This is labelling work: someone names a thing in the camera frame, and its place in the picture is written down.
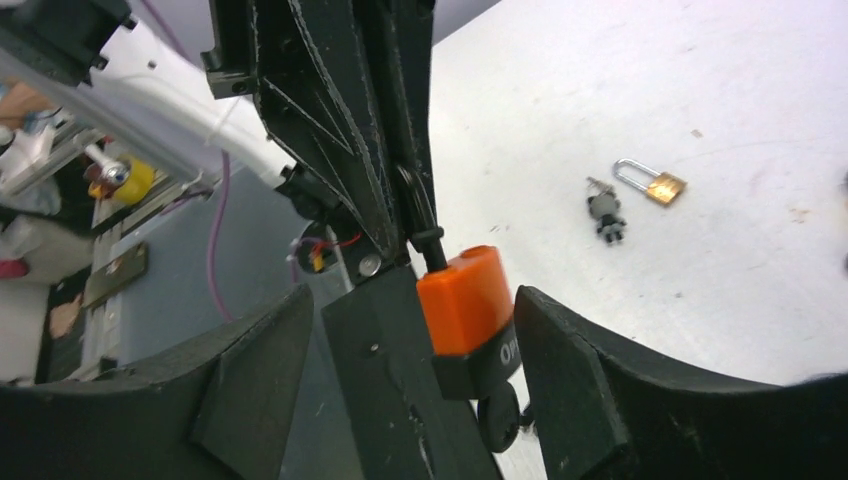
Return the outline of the orange black padlock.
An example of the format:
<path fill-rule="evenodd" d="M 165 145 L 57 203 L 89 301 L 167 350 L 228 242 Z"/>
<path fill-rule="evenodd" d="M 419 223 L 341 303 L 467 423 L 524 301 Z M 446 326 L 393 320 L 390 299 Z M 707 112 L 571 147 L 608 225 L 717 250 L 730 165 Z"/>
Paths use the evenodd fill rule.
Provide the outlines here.
<path fill-rule="evenodd" d="M 445 254 L 444 229 L 417 172 L 402 165 L 410 215 L 408 241 L 425 261 L 416 290 L 429 333 L 432 366 L 447 400 L 482 400 L 521 365 L 513 297 L 499 250 L 492 245 Z"/>

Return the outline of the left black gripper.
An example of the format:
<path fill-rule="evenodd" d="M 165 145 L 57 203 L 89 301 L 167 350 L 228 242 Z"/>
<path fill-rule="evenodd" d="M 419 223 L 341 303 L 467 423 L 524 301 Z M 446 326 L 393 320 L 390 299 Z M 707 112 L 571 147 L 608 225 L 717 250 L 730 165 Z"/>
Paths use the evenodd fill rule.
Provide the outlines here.
<path fill-rule="evenodd" d="M 387 147 L 405 228 L 418 209 L 397 167 L 417 173 L 434 196 L 435 3 L 356 1 L 354 12 L 350 1 L 208 3 L 214 45 L 201 59 L 213 96 L 255 96 L 274 141 L 341 201 L 381 254 L 397 254 Z"/>

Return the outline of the small brass padlock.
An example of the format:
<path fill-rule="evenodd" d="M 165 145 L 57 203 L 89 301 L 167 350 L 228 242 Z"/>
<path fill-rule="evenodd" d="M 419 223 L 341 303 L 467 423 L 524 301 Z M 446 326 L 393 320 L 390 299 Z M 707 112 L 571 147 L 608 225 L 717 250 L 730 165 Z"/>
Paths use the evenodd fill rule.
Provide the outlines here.
<path fill-rule="evenodd" d="M 648 184 L 640 183 L 626 174 L 627 169 L 632 169 L 649 176 L 650 182 Z M 646 198 L 662 207 L 672 205 L 688 186 L 685 180 L 669 172 L 657 171 L 631 158 L 617 160 L 613 163 L 611 170 L 614 178 L 638 190 Z"/>

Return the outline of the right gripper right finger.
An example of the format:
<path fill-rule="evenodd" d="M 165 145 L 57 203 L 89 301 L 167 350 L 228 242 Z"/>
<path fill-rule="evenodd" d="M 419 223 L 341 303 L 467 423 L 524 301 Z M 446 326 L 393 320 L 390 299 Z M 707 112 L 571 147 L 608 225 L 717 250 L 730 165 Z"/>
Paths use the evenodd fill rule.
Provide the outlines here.
<path fill-rule="evenodd" d="M 515 326 L 551 479 L 843 479 L 847 378 L 699 368 L 522 286 Z"/>

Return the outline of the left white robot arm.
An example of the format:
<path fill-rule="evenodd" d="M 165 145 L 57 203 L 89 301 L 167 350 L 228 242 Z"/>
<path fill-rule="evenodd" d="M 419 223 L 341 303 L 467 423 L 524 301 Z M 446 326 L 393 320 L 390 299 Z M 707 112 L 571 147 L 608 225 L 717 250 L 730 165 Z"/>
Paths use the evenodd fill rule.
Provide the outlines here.
<path fill-rule="evenodd" d="M 271 186 L 297 163 L 391 257 L 438 232 L 431 1 L 213 1 L 197 67 L 126 1 L 11 1 L 1 46 L 69 87 L 149 105 Z"/>

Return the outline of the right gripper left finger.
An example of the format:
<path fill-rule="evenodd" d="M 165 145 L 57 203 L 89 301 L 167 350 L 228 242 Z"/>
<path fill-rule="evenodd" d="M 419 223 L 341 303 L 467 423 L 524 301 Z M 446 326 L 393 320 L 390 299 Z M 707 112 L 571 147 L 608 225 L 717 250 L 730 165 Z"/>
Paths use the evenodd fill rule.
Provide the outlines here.
<path fill-rule="evenodd" d="M 5 479 L 275 479 L 313 326 L 307 286 L 91 381 L 1 390 Z"/>

